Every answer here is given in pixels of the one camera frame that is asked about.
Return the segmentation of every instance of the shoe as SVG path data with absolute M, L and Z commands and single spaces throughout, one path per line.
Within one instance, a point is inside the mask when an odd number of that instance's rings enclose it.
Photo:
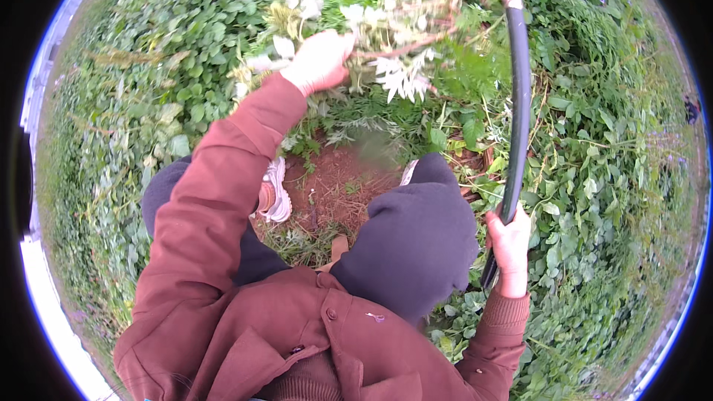
M 401 175 L 401 184 L 399 186 L 405 186 L 406 184 L 409 184 L 411 182 L 411 177 L 414 175 L 414 169 L 416 168 L 416 165 L 419 163 L 419 160 L 415 159 L 412 162 L 409 162 L 406 165 L 406 168 L 404 169 L 404 175 Z
M 263 202 L 260 206 L 268 207 L 268 209 L 260 208 L 258 212 L 267 221 L 281 223 L 290 218 L 292 214 L 292 201 L 282 186 L 283 181 L 284 158 L 279 156 L 267 166 L 267 172 L 263 176 L 263 184 L 260 188 L 261 196 L 266 196 L 268 202 L 267 204 Z

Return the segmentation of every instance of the jacket sleeve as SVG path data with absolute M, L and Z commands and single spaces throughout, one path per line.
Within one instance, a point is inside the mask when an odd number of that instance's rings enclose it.
M 214 122 L 171 198 L 156 213 L 150 261 L 136 285 L 133 324 L 114 366 L 138 400 L 185 395 L 233 294 L 240 239 L 267 165 L 307 101 L 279 73 Z
M 512 375 L 525 351 L 522 335 L 529 316 L 529 293 L 520 299 L 508 299 L 493 289 L 476 335 L 463 352 L 463 360 L 456 364 L 478 400 L 508 399 Z

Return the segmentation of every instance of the dirt ground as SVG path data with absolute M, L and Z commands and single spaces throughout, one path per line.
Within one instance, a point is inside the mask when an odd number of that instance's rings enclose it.
M 291 219 L 309 233 L 337 223 L 352 240 L 369 219 L 369 202 L 398 186 L 403 172 L 361 159 L 352 147 L 323 148 L 312 162 L 315 171 L 308 174 L 302 157 L 285 159 L 284 187 L 292 201 Z

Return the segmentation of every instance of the left hand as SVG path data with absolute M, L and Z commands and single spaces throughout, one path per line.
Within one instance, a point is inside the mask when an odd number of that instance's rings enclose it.
M 352 54 L 355 41 L 354 35 L 340 36 L 334 30 L 312 35 L 299 48 L 290 67 L 280 74 L 304 97 L 339 85 L 349 74 L 344 61 Z
M 501 205 L 496 211 L 500 213 Z M 486 248 L 493 248 L 500 268 L 500 277 L 495 289 L 504 297 L 519 299 L 527 293 L 528 244 L 530 243 L 530 217 L 518 202 L 515 218 L 503 225 L 494 212 L 486 213 Z

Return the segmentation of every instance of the brown sweater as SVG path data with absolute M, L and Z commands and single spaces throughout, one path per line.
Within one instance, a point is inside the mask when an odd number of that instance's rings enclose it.
M 505 299 L 493 291 L 454 367 L 413 326 L 348 294 L 330 273 L 298 266 L 233 286 L 264 171 L 306 110 L 297 88 L 272 75 L 232 116 L 214 122 L 195 149 L 156 214 L 133 325 L 114 350 L 127 389 L 138 401 L 244 401 L 273 380 L 281 387 L 307 379 L 326 393 L 334 379 L 319 370 L 323 359 L 299 364 L 322 353 L 332 359 L 345 401 L 506 400 L 525 348 L 529 296 Z

